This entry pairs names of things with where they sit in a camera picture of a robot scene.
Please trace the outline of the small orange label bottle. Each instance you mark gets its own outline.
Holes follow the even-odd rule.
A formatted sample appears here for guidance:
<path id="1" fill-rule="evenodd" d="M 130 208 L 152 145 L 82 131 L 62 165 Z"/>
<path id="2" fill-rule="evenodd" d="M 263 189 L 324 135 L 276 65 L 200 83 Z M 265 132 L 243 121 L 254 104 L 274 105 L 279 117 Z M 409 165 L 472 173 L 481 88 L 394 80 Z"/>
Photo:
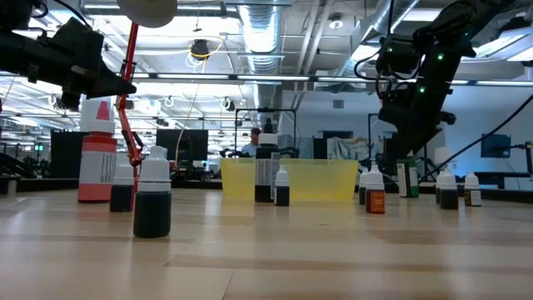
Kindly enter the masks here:
<path id="1" fill-rule="evenodd" d="M 366 177 L 366 211 L 383 214 L 386 210 L 386 193 L 383 176 L 375 161 Z"/>

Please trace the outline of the black cap food coloring bottle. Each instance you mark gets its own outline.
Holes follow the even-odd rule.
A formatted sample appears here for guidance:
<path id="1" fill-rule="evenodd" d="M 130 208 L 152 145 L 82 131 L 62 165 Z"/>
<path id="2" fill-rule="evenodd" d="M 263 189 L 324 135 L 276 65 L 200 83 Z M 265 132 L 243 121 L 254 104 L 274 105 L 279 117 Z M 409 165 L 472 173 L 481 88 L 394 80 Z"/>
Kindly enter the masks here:
<path id="1" fill-rule="evenodd" d="M 278 136 L 274 133 L 270 118 L 266 120 L 258 142 L 255 156 L 255 202 L 272 203 L 280 151 Z"/>

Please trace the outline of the black metal station frame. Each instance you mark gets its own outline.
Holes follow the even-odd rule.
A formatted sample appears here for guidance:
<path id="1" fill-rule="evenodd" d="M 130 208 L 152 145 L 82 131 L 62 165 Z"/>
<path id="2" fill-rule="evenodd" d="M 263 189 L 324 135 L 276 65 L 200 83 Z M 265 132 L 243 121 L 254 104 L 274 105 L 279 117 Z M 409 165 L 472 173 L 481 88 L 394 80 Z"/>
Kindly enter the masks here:
<path id="1" fill-rule="evenodd" d="M 297 122 L 296 122 L 296 109 L 294 109 L 294 108 L 271 108 L 271 107 L 237 108 L 235 110 L 234 121 L 233 121 L 234 133 L 237 133 L 237 129 L 240 127 L 239 122 L 242 119 L 245 119 L 245 117 L 238 117 L 240 112 L 246 112 L 246 114 L 248 114 L 250 112 L 255 112 L 255 113 L 291 113 L 293 115 L 293 135 L 296 136 Z M 293 140 L 293 147 L 297 148 L 296 147 L 296 137 L 294 137 L 294 140 Z"/>

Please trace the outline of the grey cover cloth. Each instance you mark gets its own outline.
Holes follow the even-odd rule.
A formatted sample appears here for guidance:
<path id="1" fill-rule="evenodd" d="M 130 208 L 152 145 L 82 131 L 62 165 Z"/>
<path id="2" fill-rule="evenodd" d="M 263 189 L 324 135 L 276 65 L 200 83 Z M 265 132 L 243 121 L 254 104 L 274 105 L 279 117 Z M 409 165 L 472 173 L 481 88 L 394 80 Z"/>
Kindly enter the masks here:
<path id="1" fill-rule="evenodd" d="M 382 139 L 368 140 L 366 137 L 339 138 L 326 140 L 327 158 L 362 161 L 383 153 Z"/>

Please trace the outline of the black background monitor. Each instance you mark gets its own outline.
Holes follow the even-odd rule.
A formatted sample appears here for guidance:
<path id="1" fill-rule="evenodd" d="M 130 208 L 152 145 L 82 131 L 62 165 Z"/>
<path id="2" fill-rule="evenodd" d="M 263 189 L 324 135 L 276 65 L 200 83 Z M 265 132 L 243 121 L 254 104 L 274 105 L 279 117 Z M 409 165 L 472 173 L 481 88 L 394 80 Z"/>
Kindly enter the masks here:
<path id="1" fill-rule="evenodd" d="M 167 150 L 169 161 L 176 160 L 176 153 L 180 161 L 205 161 L 208 154 L 208 131 L 191 129 L 182 132 L 180 129 L 158 129 L 156 145 Z"/>

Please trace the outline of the small brown label bottle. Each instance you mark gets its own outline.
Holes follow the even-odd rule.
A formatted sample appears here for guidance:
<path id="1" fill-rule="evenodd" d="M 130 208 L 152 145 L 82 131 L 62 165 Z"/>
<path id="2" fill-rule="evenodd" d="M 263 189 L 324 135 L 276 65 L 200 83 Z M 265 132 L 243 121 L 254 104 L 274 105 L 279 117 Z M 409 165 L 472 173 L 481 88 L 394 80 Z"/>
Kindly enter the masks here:
<path id="1" fill-rule="evenodd" d="M 465 176 L 464 199 L 466 206 L 480 207 L 482 205 L 481 186 L 478 177 L 473 172 Z"/>

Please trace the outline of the yellow plastic tray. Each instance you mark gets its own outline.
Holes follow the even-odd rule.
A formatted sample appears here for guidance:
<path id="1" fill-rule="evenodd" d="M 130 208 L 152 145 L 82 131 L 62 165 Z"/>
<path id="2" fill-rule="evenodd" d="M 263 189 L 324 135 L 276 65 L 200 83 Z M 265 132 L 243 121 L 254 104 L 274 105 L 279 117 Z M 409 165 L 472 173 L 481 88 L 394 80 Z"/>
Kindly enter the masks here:
<path id="1" fill-rule="evenodd" d="M 291 189 L 291 202 L 348 203 L 353 200 L 358 161 L 283 158 Z M 250 200 L 255 193 L 255 160 L 223 158 L 222 193 L 225 198 Z"/>

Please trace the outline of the black partition panel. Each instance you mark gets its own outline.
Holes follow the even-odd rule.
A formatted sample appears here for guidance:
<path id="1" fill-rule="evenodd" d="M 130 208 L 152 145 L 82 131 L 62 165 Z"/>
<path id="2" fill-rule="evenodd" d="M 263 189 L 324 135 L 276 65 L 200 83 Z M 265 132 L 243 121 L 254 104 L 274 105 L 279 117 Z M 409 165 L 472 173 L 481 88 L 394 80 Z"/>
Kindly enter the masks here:
<path id="1" fill-rule="evenodd" d="M 87 132 L 51 133 L 51 176 L 53 178 L 79 178 L 82 142 Z"/>

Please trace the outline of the long ceiling light strip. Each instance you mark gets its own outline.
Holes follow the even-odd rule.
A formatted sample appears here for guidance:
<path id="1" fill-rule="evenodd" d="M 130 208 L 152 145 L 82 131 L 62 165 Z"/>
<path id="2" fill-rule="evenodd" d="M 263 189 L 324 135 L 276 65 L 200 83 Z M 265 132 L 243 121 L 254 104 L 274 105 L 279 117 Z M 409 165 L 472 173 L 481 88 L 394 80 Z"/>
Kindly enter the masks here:
<path id="1" fill-rule="evenodd" d="M 251 83 L 374 83 L 375 79 L 359 77 L 324 77 L 324 76 L 284 76 L 252 74 L 215 74 L 215 73 L 138 73 L 133 76 L 135 83 L 162 81 L 165 83 L 181 82 L 251 82 Z M 504 88 L 533 88 L 533 81 L 516 80 L 452 80 L 454 86 L 480 86 Z"/>

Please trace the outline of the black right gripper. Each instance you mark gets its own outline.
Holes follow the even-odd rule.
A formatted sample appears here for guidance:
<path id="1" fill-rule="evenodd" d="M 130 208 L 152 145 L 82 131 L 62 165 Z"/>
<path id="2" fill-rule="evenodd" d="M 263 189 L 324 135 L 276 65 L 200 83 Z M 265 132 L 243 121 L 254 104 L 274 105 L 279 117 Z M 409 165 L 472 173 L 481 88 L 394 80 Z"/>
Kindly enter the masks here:
<path id="1" fill-rule="evenodd" d="M 441 135 L 440 123 L 454 125 L 456 115 L 443 111 L 443 97 L 413 98 L 406 101 L 384 101 L 378 118 L 396 129 L 385 139 L 385 161 L 389 169 L 396 169 L 396 162 L 409 154 L 415 163 L 424 159 L 424 149 Z"/>

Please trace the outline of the pink cap food coloring bottle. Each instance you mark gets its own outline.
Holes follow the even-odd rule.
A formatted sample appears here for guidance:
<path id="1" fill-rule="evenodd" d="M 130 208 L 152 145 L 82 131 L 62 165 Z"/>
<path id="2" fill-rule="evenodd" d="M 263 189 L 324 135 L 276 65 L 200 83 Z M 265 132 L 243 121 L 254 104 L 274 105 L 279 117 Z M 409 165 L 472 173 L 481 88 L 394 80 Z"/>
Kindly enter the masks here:
<path id="1" fill-rule="evenodd" d="M 88 124 L 88 135 L 82 140 L 77 195 L 80 203 L 110 201 L 117 157 L 114 134 L 112 105 L 99 101 Z"/>

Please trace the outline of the silver diagonal ceiling duct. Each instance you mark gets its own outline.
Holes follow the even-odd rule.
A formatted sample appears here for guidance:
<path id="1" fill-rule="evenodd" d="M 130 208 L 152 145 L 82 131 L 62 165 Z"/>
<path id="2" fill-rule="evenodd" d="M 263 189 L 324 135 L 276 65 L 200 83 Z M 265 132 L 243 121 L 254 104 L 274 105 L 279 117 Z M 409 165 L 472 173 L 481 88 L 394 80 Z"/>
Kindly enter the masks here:
<path id="1" fill-rule="evenodd" d="M 379 0 L 375 12 L 356 23 L 351 35 L 353 53 L 334 74 L 340 77 L 354 77 L 353 68 L 358 61 L 358 58 L 355 58 L 356 50 L 372 38 L 386 36 L 388 29 L 393 32 L 419 1 Z"/>

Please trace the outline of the red desk lamp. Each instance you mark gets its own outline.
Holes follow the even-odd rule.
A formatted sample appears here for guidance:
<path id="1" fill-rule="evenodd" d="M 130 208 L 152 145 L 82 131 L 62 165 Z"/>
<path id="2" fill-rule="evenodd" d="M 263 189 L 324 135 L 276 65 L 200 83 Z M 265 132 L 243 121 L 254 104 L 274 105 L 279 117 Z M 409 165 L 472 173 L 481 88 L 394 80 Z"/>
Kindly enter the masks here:
<path id="1" fill-rule="evenodd" d="M 137 45 L 137 35 L 140 26 L 145 28 L 160 28 L 167 25 L 177 13 L 177 0 L 117 0 L 120 11 L 132 22 L 130 33 L 128 35 L 127 51 L 123 62 L 121 76 L 128 83 L 133 80 L 134 54 Z M 142 142 L 132 130 L 127 119 L 126 99 L 129 92 L 117 97 L 116 108 L 121 124 L 121 132 L 125 139 L 128 158 L 133 167 L 133 186 L 134 191 L 138 185 L 138 170 L 142 162 L 141 150 Z"/>

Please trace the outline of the green food coloring bottle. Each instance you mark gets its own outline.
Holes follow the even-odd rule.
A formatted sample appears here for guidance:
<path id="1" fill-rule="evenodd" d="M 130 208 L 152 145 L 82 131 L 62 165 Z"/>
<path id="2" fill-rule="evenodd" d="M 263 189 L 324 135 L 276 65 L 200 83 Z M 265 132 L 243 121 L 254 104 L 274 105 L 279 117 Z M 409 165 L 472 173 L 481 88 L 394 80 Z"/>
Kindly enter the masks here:
<path id="1" fill-rule="evenodd" d="M 405 157 L 396 162 L 399 194 L 402 198 L 418 198 L 419 185 L 416 161 Z"/>

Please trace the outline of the silver round ceiling duct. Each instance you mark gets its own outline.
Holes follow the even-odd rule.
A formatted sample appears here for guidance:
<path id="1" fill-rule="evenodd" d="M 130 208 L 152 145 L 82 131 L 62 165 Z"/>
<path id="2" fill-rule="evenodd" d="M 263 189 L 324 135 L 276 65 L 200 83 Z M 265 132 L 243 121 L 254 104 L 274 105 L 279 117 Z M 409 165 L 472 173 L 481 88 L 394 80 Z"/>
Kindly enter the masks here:
<path id="1" fill-rule="evenodd" d="M 242 20 L 242 37 L 246 50 L 249 73 L 252 75 L 277 75 L 281 58 L 281 9 L 267 5 L 239 7 Z M 256 84 L 254 102 L 258 108 L 280 108 L 281 86 Z"/>

